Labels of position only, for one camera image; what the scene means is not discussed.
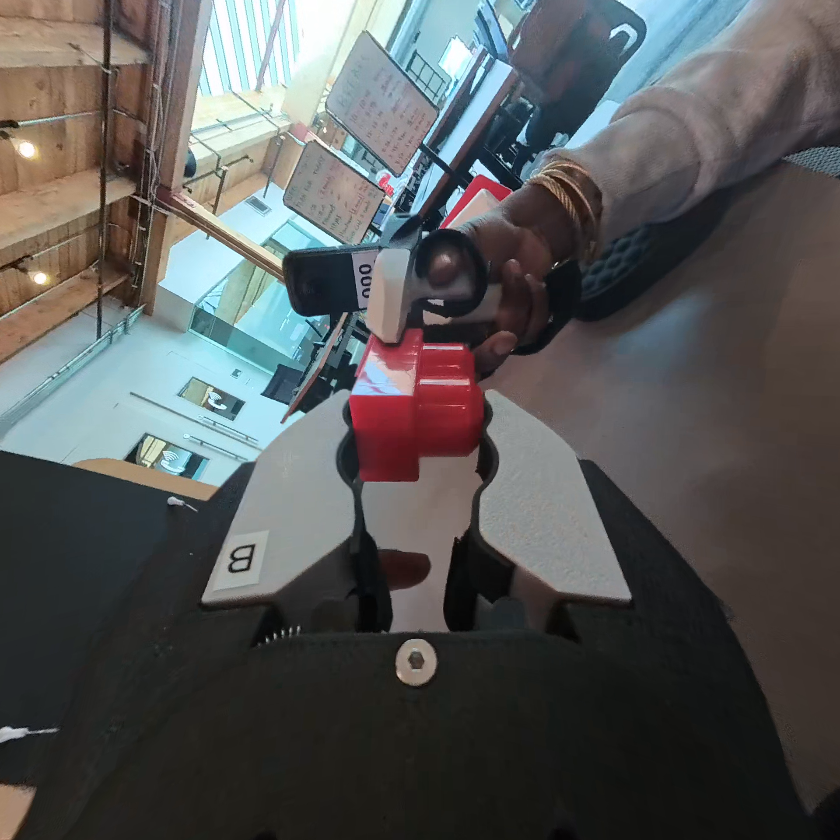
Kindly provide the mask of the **person's right hand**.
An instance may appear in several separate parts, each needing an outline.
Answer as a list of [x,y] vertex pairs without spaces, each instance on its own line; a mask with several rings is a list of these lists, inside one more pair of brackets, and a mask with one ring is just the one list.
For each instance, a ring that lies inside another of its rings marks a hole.
[[598,192],[585,191],[569,169],[548,169],[495,208],[462,227],[500,298],[490,325],[474,344],[476,372],[487,376],[512,354],[539,352],[571,320],[580,296],[582,259],[595,241]]

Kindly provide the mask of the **brown chair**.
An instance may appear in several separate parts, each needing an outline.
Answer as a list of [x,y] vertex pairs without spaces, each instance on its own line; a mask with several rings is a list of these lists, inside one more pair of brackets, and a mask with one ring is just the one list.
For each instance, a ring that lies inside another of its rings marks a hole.
[[556,111],[576,131],[648,33],[617,1],[538,1],[507,38],[508,63],[531,105]]

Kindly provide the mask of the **white bottle black cap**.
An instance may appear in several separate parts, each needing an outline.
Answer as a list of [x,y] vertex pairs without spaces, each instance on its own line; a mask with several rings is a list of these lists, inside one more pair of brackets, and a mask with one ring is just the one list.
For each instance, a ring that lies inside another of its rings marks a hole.
[[458,228],[476,220],[478,217],[488,213],[500,203],[500,200],[487,189],[479,190],[460,212],[451,220],[449,228]]

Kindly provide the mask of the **person's right forearm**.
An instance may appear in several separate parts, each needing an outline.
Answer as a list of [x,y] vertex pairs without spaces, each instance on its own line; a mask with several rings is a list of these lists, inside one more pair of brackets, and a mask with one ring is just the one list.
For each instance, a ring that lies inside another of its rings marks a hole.
[[838,133],[839,2],[750,2],[568,157],[601,192],[606,245]]

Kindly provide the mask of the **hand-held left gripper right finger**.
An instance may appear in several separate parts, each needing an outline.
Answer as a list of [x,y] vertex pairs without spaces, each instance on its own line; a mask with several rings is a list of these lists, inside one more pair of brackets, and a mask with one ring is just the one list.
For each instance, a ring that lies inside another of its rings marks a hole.
[[488,604],[521,608],[549,632],[567,605],[627,608],[625,575],[572,447],[494,390],[485,393],[472,503],[469,583]]

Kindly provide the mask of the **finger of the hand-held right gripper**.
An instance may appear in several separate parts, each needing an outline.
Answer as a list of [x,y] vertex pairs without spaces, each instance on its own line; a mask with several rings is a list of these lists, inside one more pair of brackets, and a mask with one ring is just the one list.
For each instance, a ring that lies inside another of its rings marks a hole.
[[379,341],[403,339],[415,287],[414,257],[409,248],[384,248],[375,258],[364,320]]

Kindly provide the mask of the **handwritten whiteboard on stand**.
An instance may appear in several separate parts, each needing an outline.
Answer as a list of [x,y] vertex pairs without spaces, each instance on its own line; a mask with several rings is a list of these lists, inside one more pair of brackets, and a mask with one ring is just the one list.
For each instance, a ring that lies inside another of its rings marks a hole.
[[383,190],[317,140],[303,146],[283,190],[285,207],[342,245],[360,245]]
[[327,113],[394,175],[409,167],[439,114],[367,30],[355,40],[325,102]]

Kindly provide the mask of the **red plug adapter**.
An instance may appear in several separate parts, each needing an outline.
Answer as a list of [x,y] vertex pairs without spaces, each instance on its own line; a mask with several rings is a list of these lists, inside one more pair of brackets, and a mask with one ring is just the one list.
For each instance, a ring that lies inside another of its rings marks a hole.
[[424,458],[468,456],[485,413],[471,351],[420,329],[397,344],[370,336],[349,406],[363,482],[415,482]]

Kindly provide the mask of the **door window phone icon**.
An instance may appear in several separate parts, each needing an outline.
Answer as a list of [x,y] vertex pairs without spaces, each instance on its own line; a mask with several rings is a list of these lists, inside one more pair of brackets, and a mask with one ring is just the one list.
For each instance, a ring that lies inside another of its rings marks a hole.
[[177,395],[230,422],[235,421],[245,407],[245,401],[241,398],[195,377],[190,378]]

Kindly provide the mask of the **red plastic bin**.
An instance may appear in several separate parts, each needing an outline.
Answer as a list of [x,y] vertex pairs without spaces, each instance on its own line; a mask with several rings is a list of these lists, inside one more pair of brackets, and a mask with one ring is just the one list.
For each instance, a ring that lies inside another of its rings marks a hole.
[[447,215],[444,217],[444,221],[441,223],[441,228],[449,228],[448,226],[451,224],[452,219],[456,216],[460,210],[463,208],[464,205],[475,195],[479,190],[487,189],[497,199],[503,200],[505,197],[511,194],[511,189],[492,180],[491,178],[485,175],[476,175],[467,188],[461,192],[461,194],[457,197],[457,201],[452,206],[452,208],[448,211]]

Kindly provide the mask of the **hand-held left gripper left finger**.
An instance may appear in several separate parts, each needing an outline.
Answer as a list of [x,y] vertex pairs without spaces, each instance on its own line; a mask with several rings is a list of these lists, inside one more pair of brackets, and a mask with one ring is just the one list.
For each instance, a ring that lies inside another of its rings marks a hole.
[[257,458],[203,592],[206,609],[272,606],[283,628],[360,628],[354,493],[339,469],[339,391]]

